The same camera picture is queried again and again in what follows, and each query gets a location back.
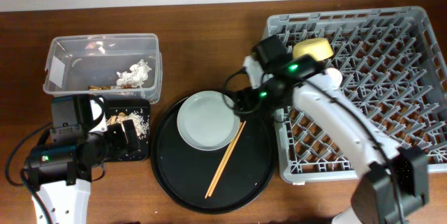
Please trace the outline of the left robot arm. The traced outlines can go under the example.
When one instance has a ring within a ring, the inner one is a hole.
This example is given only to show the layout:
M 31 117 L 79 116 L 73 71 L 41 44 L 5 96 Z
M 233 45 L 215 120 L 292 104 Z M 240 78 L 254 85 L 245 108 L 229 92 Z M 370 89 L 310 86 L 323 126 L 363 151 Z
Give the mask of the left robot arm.
M 86 223 L 91 183 L 104 178 L 105 164 L 139 150 L 134 122 L 107 126 L 62 124 L 44 132 L 20 171 L 32 195 L 38 223 Z

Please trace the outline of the yellow bowl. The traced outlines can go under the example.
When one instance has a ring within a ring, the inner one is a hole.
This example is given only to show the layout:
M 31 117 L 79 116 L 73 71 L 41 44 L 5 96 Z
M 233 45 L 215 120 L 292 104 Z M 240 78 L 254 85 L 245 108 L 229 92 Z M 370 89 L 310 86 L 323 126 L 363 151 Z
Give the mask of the yellow bowl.
M 311 56 L 315 61 L 323 61 L 334 54 L 329 41 L 326 38 L 313 38 L 301 41 L 293 46 L 293 59 L 299 59 L 304 55 Z

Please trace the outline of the grey-green round plate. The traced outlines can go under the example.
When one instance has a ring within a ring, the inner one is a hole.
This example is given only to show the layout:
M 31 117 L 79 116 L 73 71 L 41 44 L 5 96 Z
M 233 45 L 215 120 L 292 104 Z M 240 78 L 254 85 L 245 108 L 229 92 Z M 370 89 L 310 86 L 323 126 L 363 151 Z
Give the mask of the grey-green round plate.
M 218 91 L 200 91 L 189 96 L 177 114 L 177 129 L 194 149 L 215 151 L 228 145 L 240 128 L 234 102 Z

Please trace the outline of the pink cup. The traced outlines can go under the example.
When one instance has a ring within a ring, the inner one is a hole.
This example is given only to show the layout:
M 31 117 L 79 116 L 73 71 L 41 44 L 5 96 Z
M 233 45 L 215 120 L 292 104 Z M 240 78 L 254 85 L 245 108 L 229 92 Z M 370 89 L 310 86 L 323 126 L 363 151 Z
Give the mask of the pink cup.
M 343 75 L 338 69 L 326 68 L 324 73 L 330 78 L 331 83 L 333 84 L 334 87 L 336 87 L 337 89 L 341 87 L 343 81 Z

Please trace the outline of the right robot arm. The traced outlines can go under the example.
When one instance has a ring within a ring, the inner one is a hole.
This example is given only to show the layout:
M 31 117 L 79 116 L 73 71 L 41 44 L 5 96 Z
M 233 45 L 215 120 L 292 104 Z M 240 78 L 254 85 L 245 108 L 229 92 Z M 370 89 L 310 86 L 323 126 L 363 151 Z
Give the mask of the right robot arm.
M 429 202 L 427 156 L 405 149 L 379 130 L 339 90 L 341 73 L 309 55 L 280 54 L 262 64 L 247 56 L 241 74 L 251 83 L 255 108 L 274 108 L 285 100 L 309 115 L 351 162 L 359 183 L 351 206 L 332 223 L 404 223 Z

